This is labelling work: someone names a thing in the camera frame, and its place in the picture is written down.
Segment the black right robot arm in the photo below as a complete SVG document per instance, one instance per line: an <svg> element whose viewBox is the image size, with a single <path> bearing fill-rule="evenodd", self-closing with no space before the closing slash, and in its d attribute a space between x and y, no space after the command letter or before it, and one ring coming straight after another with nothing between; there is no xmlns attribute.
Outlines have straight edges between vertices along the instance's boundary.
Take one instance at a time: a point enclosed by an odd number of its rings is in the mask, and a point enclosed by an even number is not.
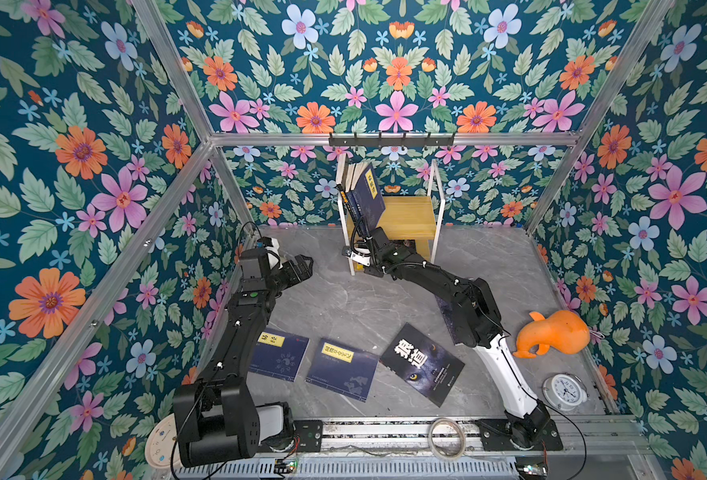
<svg viewBox="0 0 707 480"><path fill-rule="evenodd" d="M455 336L481 358L495 382L511 443L522 450L541 443L551 416L513 359L507 345L509 332L503 327L499 306L485 280L452 274L390 240L381 228L373 229L363 240L353 239L347 255L361 264L366 274L405 280L441 298L449 306Z"/></svg>

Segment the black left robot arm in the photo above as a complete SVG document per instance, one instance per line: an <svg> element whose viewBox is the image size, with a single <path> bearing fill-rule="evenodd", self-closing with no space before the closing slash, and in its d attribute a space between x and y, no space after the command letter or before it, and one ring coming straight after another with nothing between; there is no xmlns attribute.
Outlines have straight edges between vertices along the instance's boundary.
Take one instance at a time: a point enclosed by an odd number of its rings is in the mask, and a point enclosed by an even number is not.
<svg viewBox="0 0 707 480"><path fill-rule="evenodd" d="M258 448L293 444L295 428L285 402L257 406L247 386L253 353L276 300L283 291L309 280L313 259L281 259L265 244L243 252L241 284L225 310L225 332L195 382L173 397L174 464L193 468L248 459Z"/></svg>

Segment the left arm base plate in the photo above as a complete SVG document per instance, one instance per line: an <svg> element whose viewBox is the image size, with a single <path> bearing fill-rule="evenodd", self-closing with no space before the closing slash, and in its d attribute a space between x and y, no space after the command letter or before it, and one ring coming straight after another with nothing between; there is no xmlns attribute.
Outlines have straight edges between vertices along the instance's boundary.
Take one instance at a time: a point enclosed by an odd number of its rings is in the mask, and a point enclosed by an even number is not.
<svg viewBox="0 0 707 480"><path fill-rule="evenodd" d="M324 423L321 420L295 420L293 426L260 442L259 453L321 452Z"/></svg>

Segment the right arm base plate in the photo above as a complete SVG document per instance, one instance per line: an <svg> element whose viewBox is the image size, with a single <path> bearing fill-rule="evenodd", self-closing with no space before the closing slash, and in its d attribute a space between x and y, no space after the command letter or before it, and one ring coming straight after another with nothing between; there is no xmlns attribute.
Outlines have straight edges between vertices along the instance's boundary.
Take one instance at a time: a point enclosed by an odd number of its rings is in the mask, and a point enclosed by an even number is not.
<svg viewBox="0 0 707 480"><path fill-rule="evenodd" d="M513 428L503 418L477 419L473 424L479 428L479 440L485 451L543 452L563 450L559 430L553 420L539 433L531 446L520 446L513 440Z"/></svg>

